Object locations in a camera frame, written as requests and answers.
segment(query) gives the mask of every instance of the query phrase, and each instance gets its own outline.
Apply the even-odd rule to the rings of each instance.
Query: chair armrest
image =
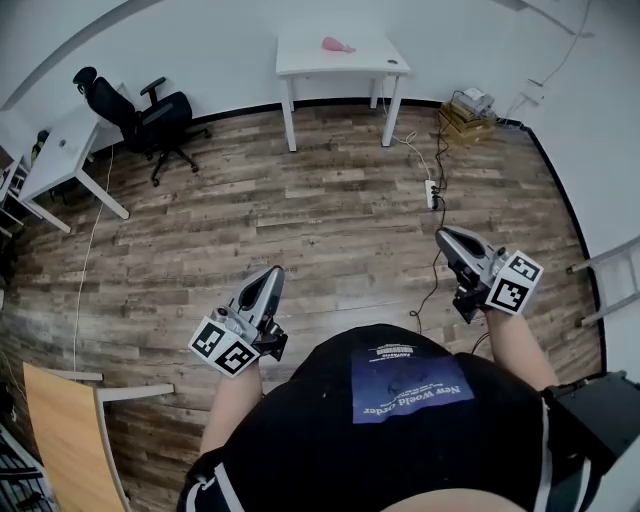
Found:
[[[173,104],[172,103],[168,103],[164,107],[159,108],[153,114],[151,114],[148,117],[145,117],[142,120],[142,126],[147,126],[149,123],[153,123],[156,119],[158,119],[158,118],[162,117],[163,115],[165,115],[172,108],[173,108]]]
[[[158,87],[160,84],[163,84],[166,80],[167,79],[165,77],[161,76],[155,82],[151,82],[149,85],[147,85],[144,89],[140,91],[140,96],[144,96],[145,94],[149,93],[149,98],[151,98],[151,104],[155,105],[155,103],[158,101],[158,95],[156,94],[156,87]]]

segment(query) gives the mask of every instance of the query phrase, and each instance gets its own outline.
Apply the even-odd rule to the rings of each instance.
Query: blue printed label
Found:
[[[352,354],[354,423],[381,423],[473,398],[453,356],[425,359],[416,352],[416,347],[389,344]]]

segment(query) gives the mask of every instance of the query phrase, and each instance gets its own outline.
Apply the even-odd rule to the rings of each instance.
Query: black office chair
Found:
[[[151,174],[154,187],[160,184],[156,175],[172,151],[187,161],[193,172],[198,172],[198,165],[179,146],[196,135],[211,137],[206,128],[196,132],[185,131],[191,123],[191,105],[184,93],[174,92],[158,100],[156,87],[165,80],[164,77],[158,78],[140,91],[140,96],[149,93],[151,106],[144,112],[136,112],[134,106],[111,87],[109,82],[98,77],[95,68],[82,68],[73,78],[73,83],[87,99],[89,107],[120,128],[129,150],[144,153],[147,160],[153,158],[153,152],[162,152]]]

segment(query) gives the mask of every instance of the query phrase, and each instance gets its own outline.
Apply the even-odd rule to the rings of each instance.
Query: wooden chair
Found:
[[[62,510],[129,512],[103,404],[173,393],[173,384],[95,389],[68,379],[102,380],[99,373],[23,367],[33,433]]]

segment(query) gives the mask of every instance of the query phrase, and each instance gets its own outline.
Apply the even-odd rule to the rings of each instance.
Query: black t-shirt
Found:
[[[531,510],[542,421],[540,395],[490,361],[398,327],[353,329],[196,462],[178,509],[234,510],[231,492],[246,511],[379,511],[467,488]]]

